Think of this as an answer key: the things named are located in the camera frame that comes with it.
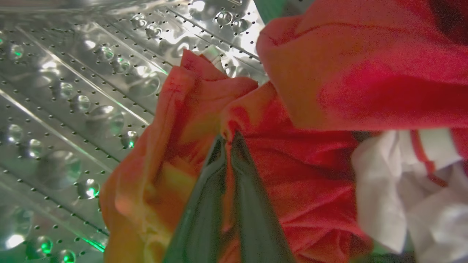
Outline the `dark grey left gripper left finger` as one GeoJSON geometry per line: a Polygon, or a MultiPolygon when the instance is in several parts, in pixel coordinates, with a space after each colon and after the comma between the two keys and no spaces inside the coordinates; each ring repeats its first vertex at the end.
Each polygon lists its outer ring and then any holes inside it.
{"type": "Polygon", "coordinates": [[[206,155],[198,180],[165,253],[164,263],[218,261],[226,171],[224,138],[218,135],[206,155]]]}

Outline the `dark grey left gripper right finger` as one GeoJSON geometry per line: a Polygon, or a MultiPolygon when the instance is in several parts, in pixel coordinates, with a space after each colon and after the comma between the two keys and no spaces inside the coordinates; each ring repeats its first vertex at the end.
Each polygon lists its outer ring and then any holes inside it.
{"type": "Polygon", "coordinates": [[[243,263],[294,263],[278,217],[241,133],[232,140],[234,206],[243,263]]]}

